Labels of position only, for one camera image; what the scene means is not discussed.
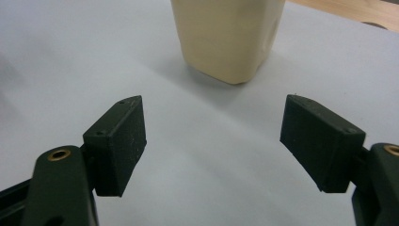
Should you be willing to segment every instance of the wooden surface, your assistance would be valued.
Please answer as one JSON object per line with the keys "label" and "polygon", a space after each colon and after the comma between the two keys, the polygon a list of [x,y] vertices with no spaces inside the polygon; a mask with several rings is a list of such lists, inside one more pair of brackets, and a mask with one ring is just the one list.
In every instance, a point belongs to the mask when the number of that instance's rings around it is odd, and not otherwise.
{"label": "wooden surface", "polygon": [[289,0],[354,21],[380,24],[399,33],[399,5],[380,0]]}

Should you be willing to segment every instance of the beige plastic bottle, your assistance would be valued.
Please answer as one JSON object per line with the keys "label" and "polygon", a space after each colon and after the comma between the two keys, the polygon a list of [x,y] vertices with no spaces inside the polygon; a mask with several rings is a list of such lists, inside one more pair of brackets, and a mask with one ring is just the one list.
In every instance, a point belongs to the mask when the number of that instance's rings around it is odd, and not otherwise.
{"label": "beige plastic bottle", "polygon": [[270,52],[285,0],[171,0],[185,61],[230,84],[247,82]]}

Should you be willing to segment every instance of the screw hole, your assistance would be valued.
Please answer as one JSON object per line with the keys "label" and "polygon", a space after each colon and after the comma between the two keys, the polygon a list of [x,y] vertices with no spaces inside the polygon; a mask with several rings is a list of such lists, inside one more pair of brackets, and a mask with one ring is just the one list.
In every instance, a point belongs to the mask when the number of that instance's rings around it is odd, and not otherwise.
{"label": "screw hole", "polygon": [[385,145],[384,149],[385,149],[385,151],[387,151],[393,155],[399,156],[399,146]]}
{"label": "screw hole", "polygon": [[96,135],[101,136],[101,135],[104,135],[105,133],[106,133],[105,130],[97,131],[97,132],[96,132]]}
{"label": "screw hole", "polygon": [[65,150],[57,150],[57,151],[50,153],[50,155],[47,157],[47,159],[52,162],[59,161],[61,159],[64,159],[64,158],[70,156],[70,154],[71,154],[70,150],[66,150],[66,149]]}
{"label": "screw hole", "polygon": [[53,217],[47,220],[44,226],[60,226],[64,222],[64,218],[61,216]]}
{"label": "screw hole", "polygon": [[357,130],[356,130],[356,129],[353,129],[353,128],[346,128],[345,131],[346,131],[347,133],[349,133],[349,134],[355,134],[355,133],[357,132]]}

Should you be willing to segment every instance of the white surface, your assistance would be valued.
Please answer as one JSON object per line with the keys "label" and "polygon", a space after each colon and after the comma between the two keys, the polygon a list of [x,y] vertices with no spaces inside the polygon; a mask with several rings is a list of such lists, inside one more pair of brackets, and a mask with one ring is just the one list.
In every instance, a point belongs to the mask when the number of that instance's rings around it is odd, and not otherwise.
{"label": "white surface", "polygon": [[148,145],[102,225],[354,225],[279,143],[285,96],[399,143],[399,35],[287,3],[272,53],[229,86],[183,61],[168,0],[0,2],[0,189],[143,96]]}

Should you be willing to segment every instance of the beige container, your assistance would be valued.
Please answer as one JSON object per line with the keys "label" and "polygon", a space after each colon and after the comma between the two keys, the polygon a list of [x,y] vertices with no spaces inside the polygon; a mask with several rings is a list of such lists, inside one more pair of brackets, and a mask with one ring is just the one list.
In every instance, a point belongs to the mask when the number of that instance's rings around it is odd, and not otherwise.
{"label": "beige container", "polygon": [[247,82],[270,52],[285,0],[171,0],[185,61],[230,84]]}

